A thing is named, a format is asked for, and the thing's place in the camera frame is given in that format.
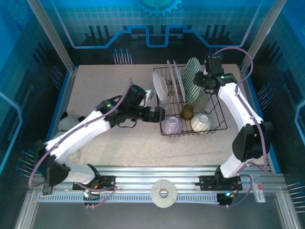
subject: white container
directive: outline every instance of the white container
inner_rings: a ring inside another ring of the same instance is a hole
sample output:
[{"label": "white container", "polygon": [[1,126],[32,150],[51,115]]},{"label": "white container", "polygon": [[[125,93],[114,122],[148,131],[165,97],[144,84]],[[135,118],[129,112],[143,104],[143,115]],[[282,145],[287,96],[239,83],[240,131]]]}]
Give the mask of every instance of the white container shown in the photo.
[{"label": "white container", "polygon": [[192,129],[196,132],[211,130],[211,119],[205,113],[195,115],[191,120]]}]

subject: white tape roll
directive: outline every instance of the white tape roll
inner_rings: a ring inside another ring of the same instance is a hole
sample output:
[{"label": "white tape roll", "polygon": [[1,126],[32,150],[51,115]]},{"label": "white tape roll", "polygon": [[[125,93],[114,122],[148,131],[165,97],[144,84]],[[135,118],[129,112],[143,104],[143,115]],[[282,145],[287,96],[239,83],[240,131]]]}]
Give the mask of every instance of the white tape roll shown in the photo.
[{"label": "white tape roll", "polygon": [[[167,197],[161,197],[160,192],[164,190],[168,192]],[[151,189],[152,201],[160,208],[168,208],[177,199],[177,189],[169,180],[158,180]]]}]

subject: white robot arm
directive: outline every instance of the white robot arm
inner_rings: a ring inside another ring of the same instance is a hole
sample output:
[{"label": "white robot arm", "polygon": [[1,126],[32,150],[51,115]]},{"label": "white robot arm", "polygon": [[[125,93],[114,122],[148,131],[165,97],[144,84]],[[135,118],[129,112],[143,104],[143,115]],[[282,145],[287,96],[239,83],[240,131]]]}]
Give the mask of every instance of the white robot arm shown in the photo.
[{"label": "white robot arm", "polygon": [[99,184],[100,175],[92,165],[79,165],[68,158],[91,139],[116,125],[120,126],[126,119],[135,123],[138,120],[153,123],[164,120],[162,108],[156,107],[151,111],[151,107],[146,106],[152,94],[151,90],[131,85],[125,95],[102,101],[87,118],[63,135],[46,143],[37,142],[37,166],[47,184],[54,186],[70,181],[91,188]]},{"label": "white robot arm", "polygon": [[209,57],[205,61],[205,68],[206,72],[197,72],[193,83],[204,88],[206,93],[212,91],[213,94],[218,94],[230,110],[239,131],[232,143],[233,153],[215,173],[214,181],[221,187],[223,181],[238,177],[246,164],[263,155],[265,157],[264,152],[267,153],[270,148],[273,125],[264,122],[255,113],[240,91],[234,76],[224,74],[221,57]]}]

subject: glass panel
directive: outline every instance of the glass panel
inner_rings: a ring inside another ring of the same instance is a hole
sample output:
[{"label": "glass panel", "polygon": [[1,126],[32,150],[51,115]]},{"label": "glass panel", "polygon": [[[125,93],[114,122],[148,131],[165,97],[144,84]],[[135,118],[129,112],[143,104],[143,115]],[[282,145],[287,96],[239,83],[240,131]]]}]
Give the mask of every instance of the glass panel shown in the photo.
[{"label": "glass panel", "polygon": [[25,0],[0,1],[0,33],[0,92],[22,116],[18,131],[17,110],[0,97],[0,225],[14,228],[33,164],[30,148],[46,138],[66,69]]},{"label": "glass panel", "polygon": [[[285,173],[287,184],[299,180],[302,186],[305,183],[304,7],[304,1],[287,1],[254,59],[252,76],[264,119],[274,125],[272,143],[281,172]],[[304,222],[304,214],[298,215]]]},{"label": "glass panel", "polygon": [[[124,49],[122,55],[132,52],[133,63],[156,63],[148,55],[143,60],[144,52],[164,56],[157,48],[171,48],[172,54],[180,56],[177,61],[187,62],[183,57],[190,54],[203,59],[228,45],[248,47],[273,0],[43,0],[42,3],[66,47],[76,49],[70,50],[75,64],[111,64],[115,61],[114,49],[120,54],[120,48]],[[158,61],[164,63],[166,57]]]}]

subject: dark floor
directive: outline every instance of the dark floor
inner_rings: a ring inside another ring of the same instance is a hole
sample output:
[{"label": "dark floor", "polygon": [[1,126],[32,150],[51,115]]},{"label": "dark floor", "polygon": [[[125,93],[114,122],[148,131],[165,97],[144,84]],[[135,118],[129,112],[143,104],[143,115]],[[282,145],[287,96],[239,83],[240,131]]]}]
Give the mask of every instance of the dark floor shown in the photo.
[{"label": "dark floor", "polygon": [[86,209],[76,203],[40,203],[33,229],[282,229],[276,198],[253,195],[232,209],[204,204],[117,203]]}]

